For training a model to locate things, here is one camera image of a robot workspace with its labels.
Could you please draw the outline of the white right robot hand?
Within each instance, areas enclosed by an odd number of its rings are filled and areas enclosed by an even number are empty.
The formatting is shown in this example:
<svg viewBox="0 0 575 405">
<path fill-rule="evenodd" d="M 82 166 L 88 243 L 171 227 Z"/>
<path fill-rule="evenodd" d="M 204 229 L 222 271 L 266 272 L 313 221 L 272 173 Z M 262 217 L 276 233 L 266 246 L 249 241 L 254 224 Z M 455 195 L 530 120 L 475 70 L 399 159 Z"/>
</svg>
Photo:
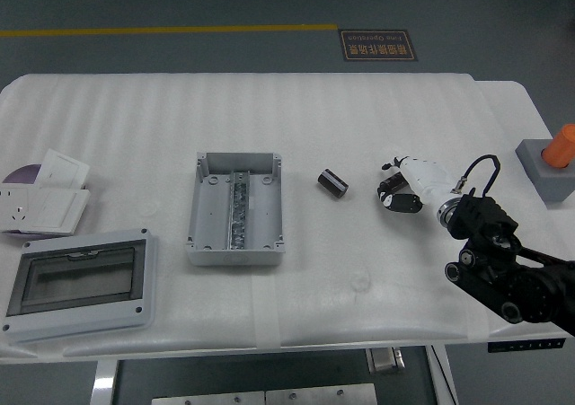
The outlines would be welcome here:
<svg viewBox="0 0 575 405">
<path fill-rule="evenodd" d="M 386 209 L 415 214 L 428 206 L 442 216 L 459 203 L 461 196 L 453 191 L 455 179 L 438 163 L 405 156 L 382 166 L 384 171 L 391 168 L 397 172 L 383 180 L 377 189 Z"/>
</svg>

